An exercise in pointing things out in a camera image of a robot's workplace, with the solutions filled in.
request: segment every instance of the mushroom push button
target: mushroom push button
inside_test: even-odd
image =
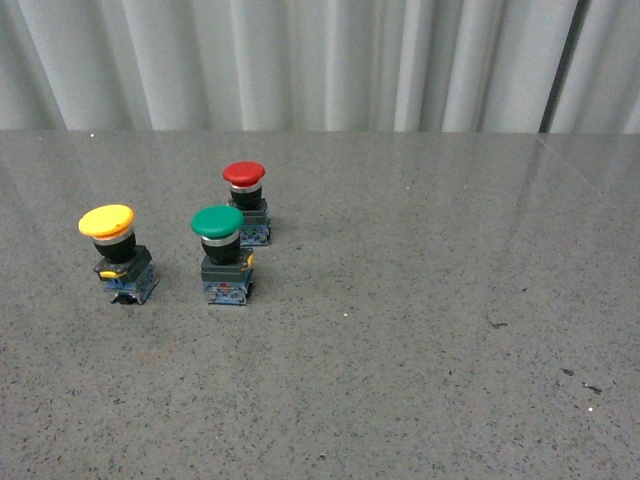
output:
[[[240,245],[244,216],[228,205],[196,213],[191,229],[200,236],[205,257],[200,265],[203,290],[211,304],[246,305],[253,286],[253,249]]]
[[[240,227],[242,246],[268,245],[271,237],[271,217],[267,200],[262,198],[261,180],[265,168],[258,162],[243,161],[229,165],[222,177],[231,184],[228,204],[244,215]]]
[[[78,222],[80,233],[93,238],[103,257],[93,271],[112,295],[112,303],[142,305],[158,284],[151,253],[136,245],[134,219],[134,211],[126,205],[105,205]]]

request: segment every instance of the yellow tab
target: yellow tab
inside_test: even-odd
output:
[[[241,268],[240,271],[244,272],[245,270],[251,268],[253,266],[253,253],[247,257],[247,266],[246,268]]]
[[[111,272],[109,270],[105,270],[104,272],[99,273],[99,275],[102,278],[120,278],[120,277],[124,277],[126,274],[127,272],[116,273],[116,272]]]
[[[78,230],[89,237],[110,237],[125,231],[135,213],[126,205],[104,205],[85,213],[78,222]]]

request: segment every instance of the curtain fold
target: curtain fold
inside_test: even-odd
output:
[[[536,132],[578,0],[0,0],[0,128]],[[552,132],[640,132],[592,1]]]

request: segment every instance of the yellow push button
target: yellow push button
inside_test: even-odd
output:
[[[126,205],[105,205],[85,213],[78,222],[78,230],[88,237],[113,237],[124,232],[135,218]]]

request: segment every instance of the table surface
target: table surface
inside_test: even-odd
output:
[[[210,306],[190,221],[241,159],[272,244]],[[636,478],[639,207],[638,136],[1,132],[0,477]]]

